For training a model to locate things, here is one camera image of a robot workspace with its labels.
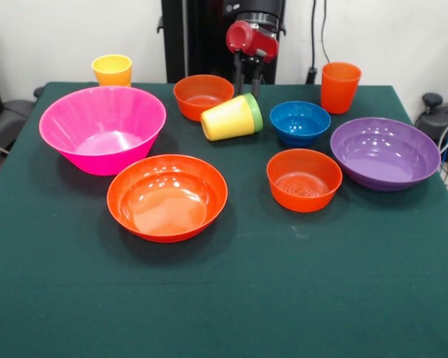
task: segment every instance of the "purple bowl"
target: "purple bowl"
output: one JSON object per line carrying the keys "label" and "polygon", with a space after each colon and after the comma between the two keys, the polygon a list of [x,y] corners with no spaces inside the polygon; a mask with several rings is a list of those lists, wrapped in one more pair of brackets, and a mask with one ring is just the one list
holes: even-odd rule
{"label": "purple bowl", "polygon": [[379,192],[404,190],[440,167],[437,146],[411,125],[386,118],[360,118],[335,130],[330,146],[342,170]]}

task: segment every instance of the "cup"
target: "cup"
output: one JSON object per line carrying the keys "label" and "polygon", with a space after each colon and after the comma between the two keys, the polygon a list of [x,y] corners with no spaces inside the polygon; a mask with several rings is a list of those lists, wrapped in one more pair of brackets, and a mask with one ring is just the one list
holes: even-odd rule
{"label": "cup", "polygon": [[206,110],[201,115],[201,124],[210,141],[246,136],[264,127],[261,110],[251,93]]}
{"label": "cup", "polygon": [[100,86],[131,86],[131,66],[131,58],[122,54],[106,54],[91,63]]}
{"label": "cup", "polygon": [[320,105],[329,113],[350,109],[357,92],[361,70],[351,63],[332,62],[323,67]]}

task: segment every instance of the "bowl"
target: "bowl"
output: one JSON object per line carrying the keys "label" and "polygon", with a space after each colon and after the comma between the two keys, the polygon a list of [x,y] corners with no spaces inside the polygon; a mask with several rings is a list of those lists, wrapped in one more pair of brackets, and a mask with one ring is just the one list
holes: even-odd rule
{"label": "bowl", "polygon": [[143,159],[166,121],[163,104],[141,89],[92,87],[53,103],[40,135],[79,169],[115,175]]}
{"label": "bowl", "polygon": [[342,171],[330,157],[310,149],[277,153],[267,164],[274,199],[299,213],[323,209],[342,184]]}
{"label": "bowl", "polygon": [[108,190],[111,215],[127,230],[171,243],[203,231],[227,201],[224,177],[195,157],[149,157],[119,173]]}
{"label": "bowl", "polygon": [[174,96],[181,113],[196,122],[202,112],[228,101],[234,86],[225,78],[213,75],[194,75],[183,78],[174,86]]}
{"label": "bowl", "polygon": [[306,148],[330,127],[330,115],[316,104],[292,101],[275,106],[270,121],[289,147]]}
{"label": "bowl", "polygon": [[437,146],[423,132],[392,119],[354,119],[338,127],[330,145],[343,171],[368,189],[404,190],[440,167]]}

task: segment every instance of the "table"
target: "table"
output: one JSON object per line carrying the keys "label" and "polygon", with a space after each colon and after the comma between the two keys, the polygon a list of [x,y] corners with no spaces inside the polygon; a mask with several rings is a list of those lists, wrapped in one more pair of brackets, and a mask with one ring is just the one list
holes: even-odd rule
{"label": "table", "polygon": [[[448,192],[435,175],[397,193],[344,178],[330,205],[274,202],[267,161],[283,147],[268,113],[318,103],[319,87],[263,86],[263,132],[209,143],[170,84],[151,154],[216,166],[228,203],[203,234],[145,242],[108,214],[112,178],[87,175],[40,139],[56,99],[94,85],[50,83],[0,173],[0,357],[448,357]],[[344,121],[408,121],[392,87],[361,87]]]}

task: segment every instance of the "orange bowl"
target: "orange bowl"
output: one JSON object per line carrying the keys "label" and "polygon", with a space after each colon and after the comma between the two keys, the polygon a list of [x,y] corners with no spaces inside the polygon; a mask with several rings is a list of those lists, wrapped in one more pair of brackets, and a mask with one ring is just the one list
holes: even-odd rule
{"label": "orange bowl", "polygon": [[324,208],[342,184],[342,171],[330,157],[310,149],[277,153],[267,164],[274,199],[299,213]]}
{"label": "orange bowl", "polygon": [[108,209],[127,230],[153,242],[178,242],[203,231],[223,210],[224,177],[203,160],[178,154],[143,159],[108,189]]}
{"label": "orange bowl", "polygon": [[228,101],[234,86],[225,78],[214,75],[194,75],[183,78],[174,86],[174,96],[181,113],[196,122],[202,112]]}

